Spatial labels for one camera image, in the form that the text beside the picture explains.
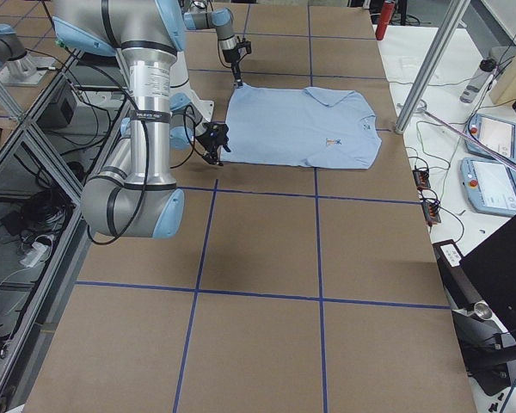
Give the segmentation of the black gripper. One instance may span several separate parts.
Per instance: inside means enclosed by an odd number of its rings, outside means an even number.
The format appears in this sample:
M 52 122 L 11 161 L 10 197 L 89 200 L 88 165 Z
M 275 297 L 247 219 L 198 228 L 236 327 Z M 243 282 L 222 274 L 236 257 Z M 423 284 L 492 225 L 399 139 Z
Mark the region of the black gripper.
M 222 167 L 224 164 L 220 160 L 218 150 L 222 147 L 226 152 L 231 152 L 227 136 L 229 127 L 223 122 L 206 122 L 204 126 L 205 131 L 195 137 L 205 150 L 201 158 L 210 165 Z
M 243 86 L 240 63 L 251 53 L 252 43 L 246 38 L 231 37 L 222 41 L 222 55 L 224 62 L 230 68 L 235 80 L 235 87 L 238 89 Z

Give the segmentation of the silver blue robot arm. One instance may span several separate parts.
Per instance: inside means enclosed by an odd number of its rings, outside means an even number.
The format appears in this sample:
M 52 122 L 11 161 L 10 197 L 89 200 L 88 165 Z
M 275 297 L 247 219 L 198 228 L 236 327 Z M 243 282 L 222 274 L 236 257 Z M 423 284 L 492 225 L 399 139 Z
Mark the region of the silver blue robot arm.
M 233 28 L 233 14 L 228 8 L 214 9 L 205 1 L 187 1 L 182 12 L 188 30 L 213 30 L 217 36 L 217 52 L 220 64 L 230 69 L 234 86 L 243 86 L 240 64 L 252 53 L 252 43 L 245 37 L 236 35 Z
M 52 19 L 66 46 L 120 55 L 127 65 L 130 135 L 84 185 L 84 219 L 112 239 L 173 237 L 185 197 L 171 174 L 170 123 L 187 110 L 171 106 L 170 75 L 186 71 L 187 30 L 213 28 L 228 56 L 236 54 L 230 10 L 192 12 L 176 1 L 57 1 Z

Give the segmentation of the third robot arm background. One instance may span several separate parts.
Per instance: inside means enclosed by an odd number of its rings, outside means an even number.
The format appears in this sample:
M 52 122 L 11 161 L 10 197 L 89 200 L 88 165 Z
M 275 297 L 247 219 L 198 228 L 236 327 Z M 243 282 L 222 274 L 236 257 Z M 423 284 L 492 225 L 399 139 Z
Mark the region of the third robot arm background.
M 0 23 L 0 69 L 7 63 L 23 59 L 28 54 L 16 31 L 6 23 Z

